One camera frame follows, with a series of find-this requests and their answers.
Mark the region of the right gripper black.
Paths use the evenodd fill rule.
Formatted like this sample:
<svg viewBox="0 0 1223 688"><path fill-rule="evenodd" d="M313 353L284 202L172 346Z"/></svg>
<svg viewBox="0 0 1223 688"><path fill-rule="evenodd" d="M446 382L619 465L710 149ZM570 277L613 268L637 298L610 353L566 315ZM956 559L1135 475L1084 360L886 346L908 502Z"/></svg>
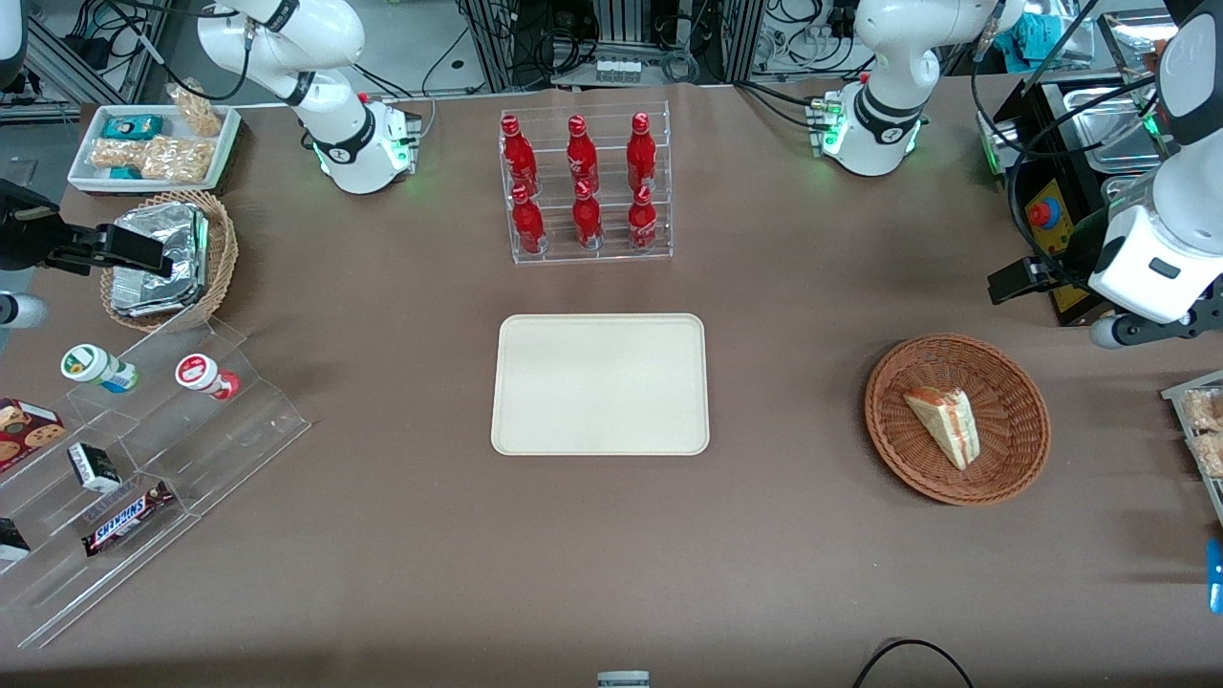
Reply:
<svg viewBox="0 0 1223 688"><path fill-rule="evenodd" d="M95 243L91 240L95 233ZM10 182L1 183L1 269L135 269L171 277L174 262L161 241L126 227L76 226L53 200Z"/></svg>

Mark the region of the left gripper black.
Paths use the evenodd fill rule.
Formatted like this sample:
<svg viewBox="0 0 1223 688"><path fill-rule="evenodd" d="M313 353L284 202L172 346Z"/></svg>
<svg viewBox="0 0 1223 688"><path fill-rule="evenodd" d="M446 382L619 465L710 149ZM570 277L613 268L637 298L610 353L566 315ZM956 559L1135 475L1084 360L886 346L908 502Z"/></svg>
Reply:
<svg viewBox="0 0 1223 688"><path fill-rule="evenodd" d="M993 306L1027 293L1040 293L1062 286L1077 286L1084 291L1088 275L1097 266L1106 244L1109 218L1106 211L1084 215L1070 222L1065 211L1036 211L1035 238L1044 254L1058 263L1058 269L1047 269L1036 257L1022 257L1004 269L988 275L988 296Z"/></svg>

